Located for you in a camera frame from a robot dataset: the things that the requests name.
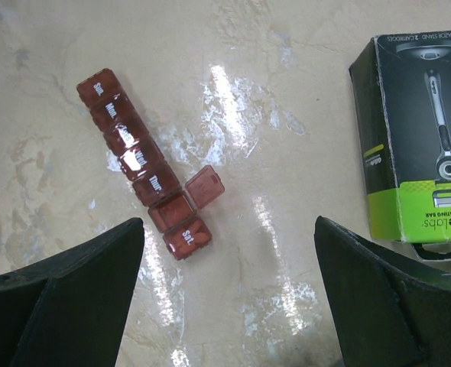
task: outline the table surface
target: table surface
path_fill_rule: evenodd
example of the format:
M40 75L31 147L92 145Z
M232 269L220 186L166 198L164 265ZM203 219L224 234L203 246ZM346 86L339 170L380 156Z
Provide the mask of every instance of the table surface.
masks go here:
M368 236L348 67L373 35L446 29L443 1L0 0L0 273L138 216L117 366L333 364L314 221ZM79 100L103 67L182 182L211 164L225 185L185 261Z

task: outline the black and green box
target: black and green box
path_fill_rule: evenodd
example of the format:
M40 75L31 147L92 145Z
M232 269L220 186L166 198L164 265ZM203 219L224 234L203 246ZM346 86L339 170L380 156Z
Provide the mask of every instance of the black and green box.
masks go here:
M349 71L372 236L451 242L451 31L374 37Z

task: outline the pill organizer lid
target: pill organizer lid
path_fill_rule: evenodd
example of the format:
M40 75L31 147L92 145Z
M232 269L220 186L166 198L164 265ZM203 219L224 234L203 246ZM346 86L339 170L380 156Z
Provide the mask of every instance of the pill organizer lid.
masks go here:
M206 165L185 184L197 209L203 209L226 190L212 166Z

